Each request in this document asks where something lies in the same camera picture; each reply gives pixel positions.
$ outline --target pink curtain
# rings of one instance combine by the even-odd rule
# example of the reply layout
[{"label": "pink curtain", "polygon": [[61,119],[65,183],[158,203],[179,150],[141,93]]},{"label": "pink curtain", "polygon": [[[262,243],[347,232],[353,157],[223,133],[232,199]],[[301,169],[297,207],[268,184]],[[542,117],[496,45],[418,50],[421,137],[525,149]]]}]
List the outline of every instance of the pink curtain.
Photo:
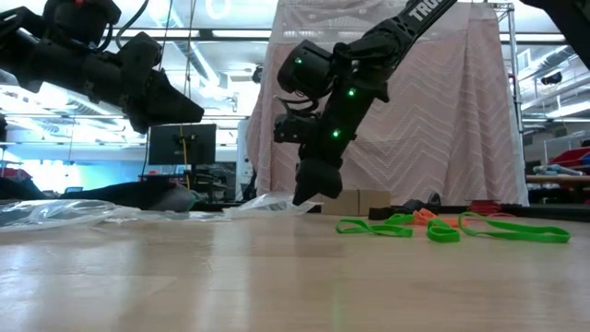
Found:
[{"label": "pink curtain", "polygon": [[[285,36],[285,24],[275,23],[273,36]],[[298,42],[274,38],[268,47],[248,131],[259,194],[295,188],[298,146],[273,142],[275,117],[284,112],[273,96],[293,98],[276,77]],[[344,156],[345,188],[390,191],[392,204],[431,192],[440,193],[445,205],[469,199],[524,203],[507,84],[493,9],[457,4],[391,77],[391,101],[376,101],[362,122]]]}]

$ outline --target cardboard box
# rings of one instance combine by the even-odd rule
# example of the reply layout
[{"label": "cardboard box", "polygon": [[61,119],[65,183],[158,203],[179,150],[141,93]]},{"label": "cardboard box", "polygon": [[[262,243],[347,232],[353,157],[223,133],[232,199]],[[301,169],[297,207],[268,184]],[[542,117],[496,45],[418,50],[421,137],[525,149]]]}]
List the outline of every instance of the cardboard box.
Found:
[{"label": "cardboard box", "polygon": [[323,202],[324,215],[366,217],[370,208],[391,206],[391,195],[381,190],[343,190],[337,199],[324,197]]},{"label": "cardboard box", "polygon": [[391,193],[382,190],[359,190],[359,216],[369,216],[371,208],[391,207]]}]

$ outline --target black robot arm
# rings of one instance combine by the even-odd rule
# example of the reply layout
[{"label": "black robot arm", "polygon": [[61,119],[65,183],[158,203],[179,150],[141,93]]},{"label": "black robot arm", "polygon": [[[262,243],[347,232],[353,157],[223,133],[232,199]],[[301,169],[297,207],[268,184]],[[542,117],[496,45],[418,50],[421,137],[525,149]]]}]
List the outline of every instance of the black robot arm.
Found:
[{"label": "black robot arm", "polygon": [[49,82],[120,106],[132,127],[146,133],[152,125],[198,123],[204,110],[176,90],[164,71],[161,46],[146,33],[118,53],[97,45],[121,11],[112,0],[49,0],[43,16],[26,7],[0,14],[0,69],[18,84],[38,92]]},{"label": "black robot arm", "polygon": [[[300,144],[295,197],[299,205],[316,194],[336,198],[342,191],[342,154],[375,99],[388,102],[387,80],[409,49],[456,0],[410,0],[404,10],[350,44],[334,51],[303,41],[278,73],[286,92],[305,95],[302,101],[279,99],[286,114],[275,122],[275,141]],[[566,40],[588,65],[590,61],[590,0],[523,0],[548,12]],[[331,93],[321,113],[318,99]]]}]

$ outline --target red object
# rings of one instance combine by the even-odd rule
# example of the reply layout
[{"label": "red object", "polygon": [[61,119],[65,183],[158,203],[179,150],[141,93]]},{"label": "red object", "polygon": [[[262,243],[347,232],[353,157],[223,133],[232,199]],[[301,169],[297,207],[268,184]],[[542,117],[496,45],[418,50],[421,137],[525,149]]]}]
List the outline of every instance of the red object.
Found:
[{"label": "red object", "polygon": [[[428,222],[432,219],[438,219],[446,222],[447,224],[451,225],[451,227],[458,228],[459,227],[459,219],[457,217],[439,217],[434,213],[430,212],[426,208],[423,208],[420,211],[414,211],[414,221],[412,222],[414,225],[418,226],[428,226]],[[467,220],[463,221],[463,225],[466,226],[468,224]]]},{"label": "red object", "polygon": [[473,200],[468,210],[484,217],[491,215],[499,217],[498,215],[502,212],[502,207],[494,200]]},{"label": "red object", "polygon": [[4,169],[4,177],[6,178],[30,178],[30,174],[27,173],[25,170],[15,170],[15,169]]},{"label": "red object", "polygon": [[551,163],[563,167],[579,169],[580,166],[583,166],[582,158],[588,153],[590,153],[590,148],[576,148],[561,153],[558,157],[555,157]]}]

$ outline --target plastic bag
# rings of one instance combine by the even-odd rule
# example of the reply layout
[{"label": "plastic bag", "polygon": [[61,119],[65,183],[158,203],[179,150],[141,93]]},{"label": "plastic bag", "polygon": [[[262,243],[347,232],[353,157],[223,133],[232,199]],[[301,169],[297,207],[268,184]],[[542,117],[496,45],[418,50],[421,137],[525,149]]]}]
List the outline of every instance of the plastic bag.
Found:
[{"label": "plastic bag", "polygon": [[228,219],[271,218],[300,216],[321,203],[305,202],[300,206],[293,203],[293,195],[288,193],[270,193],[257,197],[241,207],[223,209]]},{"label": "plastic bag", "polygon": [[212,220],[220,215],[142,211],[96,200],[42,200],[0,206],[0,232],[36,231],[75,224],[129,220]]}]

